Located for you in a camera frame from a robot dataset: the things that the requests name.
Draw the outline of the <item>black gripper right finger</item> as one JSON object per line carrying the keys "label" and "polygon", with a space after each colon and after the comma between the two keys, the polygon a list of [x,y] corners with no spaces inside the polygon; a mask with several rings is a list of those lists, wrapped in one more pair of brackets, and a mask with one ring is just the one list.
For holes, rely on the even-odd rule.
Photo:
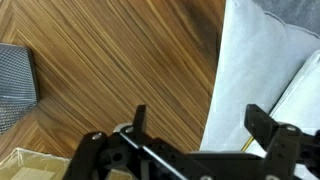
{"label": "black gripper right finger", "polygon": [[244,126],[264,150],[279,128],[279,124],[256,104],[246,106]]}

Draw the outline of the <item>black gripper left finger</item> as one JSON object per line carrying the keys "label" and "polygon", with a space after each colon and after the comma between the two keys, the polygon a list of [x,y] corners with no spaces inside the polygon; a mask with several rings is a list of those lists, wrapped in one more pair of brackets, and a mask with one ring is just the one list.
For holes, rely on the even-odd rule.
{"label": "black gripper left finger", "polygon": [[145,115],[146,115],[146,106],[138,105],[133,120],[133,132],[134,138],[140,139],[144,135],[145,131]]}

